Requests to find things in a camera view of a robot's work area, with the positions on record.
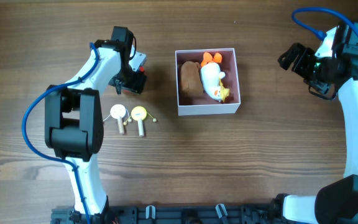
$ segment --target yellow plush beak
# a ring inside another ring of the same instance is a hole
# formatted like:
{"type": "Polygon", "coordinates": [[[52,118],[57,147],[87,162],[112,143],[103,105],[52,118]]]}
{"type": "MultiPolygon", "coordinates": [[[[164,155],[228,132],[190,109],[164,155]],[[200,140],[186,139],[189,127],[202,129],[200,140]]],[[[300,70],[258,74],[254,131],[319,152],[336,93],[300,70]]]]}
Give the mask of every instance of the yellow plush beak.
{"type": "Polygon", "coordinates": [[[224,88],[223,85],[221,85],[221,97],[222,97],[222,101],[224,102],[224,100],[226,99],[226,97],[228,97],[229,95],[230,95],[230,89],[224,88]]]}

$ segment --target wooden handle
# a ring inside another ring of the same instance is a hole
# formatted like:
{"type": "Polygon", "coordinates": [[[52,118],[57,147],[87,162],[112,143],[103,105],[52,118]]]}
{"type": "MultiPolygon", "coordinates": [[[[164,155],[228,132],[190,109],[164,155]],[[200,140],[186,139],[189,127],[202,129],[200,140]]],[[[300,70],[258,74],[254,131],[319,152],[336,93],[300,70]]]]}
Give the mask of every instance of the wooden handle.
{"type": "Polygon", "coordinates": [[[117,121],[118,121],[118,130],[119,130],[119,133],[120,133],[120,134],[124,134],[125,131],[124,131],[124,125],[123,125],[123,123],[122,123],[122,118],[119,117],[119,118],[117,119],[117,121]]]}
{"type": "Polygon", "coordinates": [[[143,130],[143,121],[142,121],[142,119],[137,120],[137,127],[139,129],[139,136],[143,137],[144,136],[144,130],[143,130]]]}

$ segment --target white box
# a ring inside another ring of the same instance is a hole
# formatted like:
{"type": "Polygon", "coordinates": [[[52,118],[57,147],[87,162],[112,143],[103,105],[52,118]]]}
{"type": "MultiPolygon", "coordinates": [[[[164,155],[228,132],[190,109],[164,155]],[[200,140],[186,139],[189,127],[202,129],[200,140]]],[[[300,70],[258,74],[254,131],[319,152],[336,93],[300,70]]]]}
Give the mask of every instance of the white box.
{"type": "Polygon", "coordinates": [[[178,115],[197,115],[197,114],[228,114],[235,113],[241,104],[239,77],[237,72],[236,54],[234,49],[204,49],[204,50],[177,50],[175,51],[177,66],[177,100],[178,115]],[[223,56],[220,67],[226,76],[222,79],[225,88],[230,89],[230,95],[225,103],[213,100],[206,93],[203,96],[181,96],[179,92],[180,67],[187,61],[203,61],[204,52],[214,55],[219,52],[223,56]]]}

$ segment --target stuffed toy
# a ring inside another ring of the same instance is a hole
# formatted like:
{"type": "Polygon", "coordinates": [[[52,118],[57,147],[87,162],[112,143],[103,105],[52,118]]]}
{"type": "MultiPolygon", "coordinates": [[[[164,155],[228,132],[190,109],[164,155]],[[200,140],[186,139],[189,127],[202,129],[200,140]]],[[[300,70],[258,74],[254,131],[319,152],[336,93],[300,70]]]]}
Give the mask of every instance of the stuffed toy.
{"type": "Polygon", "coordinates": [[[180,68],[180,93],[184,95],[200,96],[204,94],[200,80],[200,64],[185,62],[180,68]]]}
{"type": "Polygon", "coordinates": [[[230,95],[230,89],[225,88],[221,80],[226,76],[218,64],[222,62],[222,59],[222,55],[219,53],[215,53],[212,57],[210,53],[205,52],[200,71],[205,92],[218,102],[224,102],[230,95]]]}

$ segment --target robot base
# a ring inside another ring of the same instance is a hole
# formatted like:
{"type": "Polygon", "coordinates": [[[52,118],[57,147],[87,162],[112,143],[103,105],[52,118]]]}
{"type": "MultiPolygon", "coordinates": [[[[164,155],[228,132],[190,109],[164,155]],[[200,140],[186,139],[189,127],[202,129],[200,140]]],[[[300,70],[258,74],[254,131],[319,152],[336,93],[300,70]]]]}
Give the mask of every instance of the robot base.
{"type": "MultiPolygon", "coordinates": [[[[110,206],[104,214],[93,215],[91,219],[95,224],[294,224],[277,213],[280,198],[284,196],[278,195],[271,203],[226,207],[223,204],[215,207],[110,206]]],[[[53,209],[51,218],[51,224],[86,223],[85,216],[72,207],[53,209]]]]}

